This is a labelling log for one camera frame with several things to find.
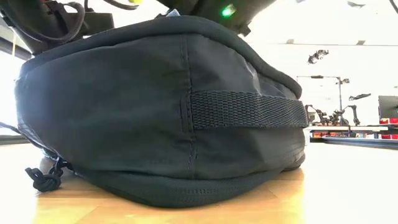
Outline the dark window beam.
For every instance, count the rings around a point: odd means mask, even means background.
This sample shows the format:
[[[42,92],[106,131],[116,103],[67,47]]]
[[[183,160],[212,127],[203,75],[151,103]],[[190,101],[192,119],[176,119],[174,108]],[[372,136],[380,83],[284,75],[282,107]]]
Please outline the dark window beam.
[[[18,37],[0,36],[0,51],[9,55],[14,55],[15,57],[25,61],[32,58],[29,48]]]

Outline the black background monitor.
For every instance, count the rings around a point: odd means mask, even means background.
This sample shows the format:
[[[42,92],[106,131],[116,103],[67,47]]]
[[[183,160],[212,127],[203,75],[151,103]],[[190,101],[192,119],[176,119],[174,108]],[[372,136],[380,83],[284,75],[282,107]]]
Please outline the black background monitor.
[[[378,96],[379,118],[398,118],[398,96]]]

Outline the navy blue backpack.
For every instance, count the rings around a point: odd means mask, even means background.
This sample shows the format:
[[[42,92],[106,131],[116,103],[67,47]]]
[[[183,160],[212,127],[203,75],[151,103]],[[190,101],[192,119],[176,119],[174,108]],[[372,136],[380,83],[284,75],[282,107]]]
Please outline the navy blue backpack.
[[[302,89],[208,19],[163,17],[93,35],[23,64],[17,126],[54,165],[152,207],[242,195],[305,160]]]

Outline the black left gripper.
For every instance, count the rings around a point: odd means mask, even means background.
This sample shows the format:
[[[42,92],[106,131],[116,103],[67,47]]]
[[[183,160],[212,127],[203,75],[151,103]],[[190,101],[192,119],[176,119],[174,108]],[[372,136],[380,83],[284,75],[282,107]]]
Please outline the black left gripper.
[[[113,15],[107,12],[87,12],[81,27],[82,35],[95,35],[114,28]]]

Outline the background robot arms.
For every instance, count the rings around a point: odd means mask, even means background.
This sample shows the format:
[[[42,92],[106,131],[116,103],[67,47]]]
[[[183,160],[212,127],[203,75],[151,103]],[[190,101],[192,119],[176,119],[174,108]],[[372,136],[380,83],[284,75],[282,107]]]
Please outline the background robot arms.
[[[309,108],[315,110],[318,115],[319,121],[315,121],[311,118]],[[361,124],[358,115],[357,115],[357,106],[356,105],[348,105],[342,110],[335,110],[332,115],[328,116],[326,112],[322,110],[316,109],[313,105],[305,105],[305,111],[307,114],[308,122],[312,126],[320,125],[320,126],[349,126],[349,121],[343,117],[347,108],[351,108],[353,111],[353,123],[355,126],[359,126]]]

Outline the background work table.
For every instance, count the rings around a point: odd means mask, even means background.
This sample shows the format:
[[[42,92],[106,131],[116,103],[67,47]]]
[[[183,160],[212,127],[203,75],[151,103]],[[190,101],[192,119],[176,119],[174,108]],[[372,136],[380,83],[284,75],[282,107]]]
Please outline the background work table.
[[[355,138],[357,134],[398,135],[398,124],[368,126],[310,126],[305,128],[304,131],[310,133],[313,138]]]

